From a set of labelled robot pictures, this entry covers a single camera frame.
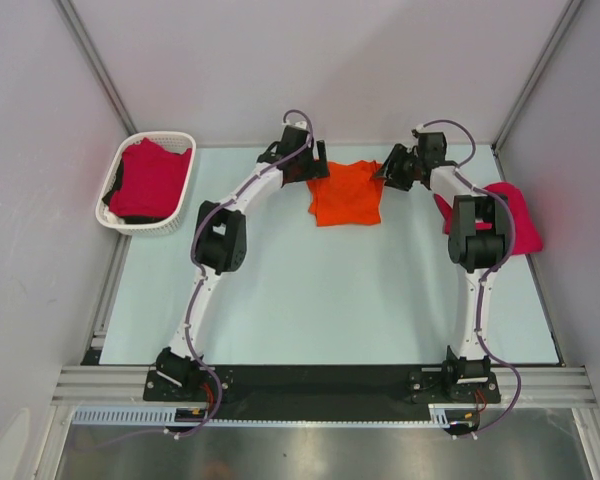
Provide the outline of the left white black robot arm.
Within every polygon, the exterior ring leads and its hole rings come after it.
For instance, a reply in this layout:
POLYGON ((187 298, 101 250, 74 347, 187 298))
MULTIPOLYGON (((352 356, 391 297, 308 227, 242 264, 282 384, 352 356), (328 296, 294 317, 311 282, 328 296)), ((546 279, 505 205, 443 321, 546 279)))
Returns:
POLYGON ((234 191, 198 210, 190 258, 196 267, 183 319, 157 356, 157 375, 177 398, 194 397, 210 369, 203 365, 204 320, 220 282, 243 264, 247 254, 247 215, 284 185, 329 175, 326 150, 308 120, 286 121, 280 140, 257 158, 253 171, 234 191))

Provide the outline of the orange t shirt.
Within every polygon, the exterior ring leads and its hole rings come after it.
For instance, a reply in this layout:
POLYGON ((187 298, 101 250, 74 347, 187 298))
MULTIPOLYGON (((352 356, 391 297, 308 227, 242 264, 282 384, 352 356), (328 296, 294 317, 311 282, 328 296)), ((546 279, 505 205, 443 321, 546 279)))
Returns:
POLYGON ((316 225, 380 224, 384 180, 375 174, 381 164, 361 160, 353 164, 329 162, 328 167, 328 177, 307 182, 311 194, 308 211, 315 217, 316 225))

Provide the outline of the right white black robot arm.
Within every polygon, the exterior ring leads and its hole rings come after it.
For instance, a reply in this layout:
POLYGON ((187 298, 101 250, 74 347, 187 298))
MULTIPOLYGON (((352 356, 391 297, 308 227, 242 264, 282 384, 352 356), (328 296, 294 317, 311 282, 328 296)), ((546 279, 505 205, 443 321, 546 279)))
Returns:
POLYGON ((461 167, 446 158, 442 132, 412 132, 416 144, 396 144, 374 174, 402 191, 418 182, 451 207, 448 255, 458 267, 456 329, 443 362, 441 388, 453 401, 464 401, 478 384, 489 381, 487 347, 490 296, 497 271, 512 255, 515 222, 508 200, 470 182, 461 167))

